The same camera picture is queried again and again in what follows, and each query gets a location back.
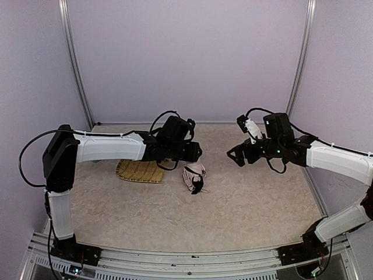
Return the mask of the pink and black umbrella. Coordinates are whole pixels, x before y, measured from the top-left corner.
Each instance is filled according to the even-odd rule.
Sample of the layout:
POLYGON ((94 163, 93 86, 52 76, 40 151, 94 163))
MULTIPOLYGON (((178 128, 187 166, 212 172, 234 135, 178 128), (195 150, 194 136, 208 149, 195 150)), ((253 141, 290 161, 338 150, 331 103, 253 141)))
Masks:
POLYGON ((200 162, 187 163, 182 171, 182 180, 192 195, 203 190, 205 176, 206 169, 200 162))

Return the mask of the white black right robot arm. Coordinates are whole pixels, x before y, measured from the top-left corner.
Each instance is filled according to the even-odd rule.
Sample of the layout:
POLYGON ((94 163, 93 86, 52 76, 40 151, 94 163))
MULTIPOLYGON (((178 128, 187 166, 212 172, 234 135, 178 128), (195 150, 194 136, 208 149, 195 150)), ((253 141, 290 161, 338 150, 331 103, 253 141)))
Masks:
POLYGON ((286 113, 268 112, 263 117, 265 133, 249 118, 237 118, 241 130, 249 135, 243 143, 233 147, 227 156, 240 167, 254 164, 260 158, 266 162, 280 159, 284 165, 293 163, 301 167, 323 169, 353 178, 368 186, 365 197, 338 213, 315 222, 303 239, 315 238, 326 243, 343 233, 351 232, 372 221, 372 154, 354 151, 327 143, 303 132, 294 136, 297 127, 286 113))

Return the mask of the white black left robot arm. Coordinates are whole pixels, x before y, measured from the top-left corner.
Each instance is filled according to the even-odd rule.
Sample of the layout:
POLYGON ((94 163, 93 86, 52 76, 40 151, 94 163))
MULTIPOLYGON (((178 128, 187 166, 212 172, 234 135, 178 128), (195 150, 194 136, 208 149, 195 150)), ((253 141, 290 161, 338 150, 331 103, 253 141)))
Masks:
POLYGON ((191 193, 203 188, 205 167, 200 161, 202 149, 193 141, 195 122, 178 116, 169 117, 162 127, 148 131, 133 130, 119 134, 74 131, 69 125, 59 127, 43 154, 45 194, 52 231, 57 240, 75 237, 70 207, 70 191, 78 163, 101 160, 133 162, 185 162, 184 184, 191 193))

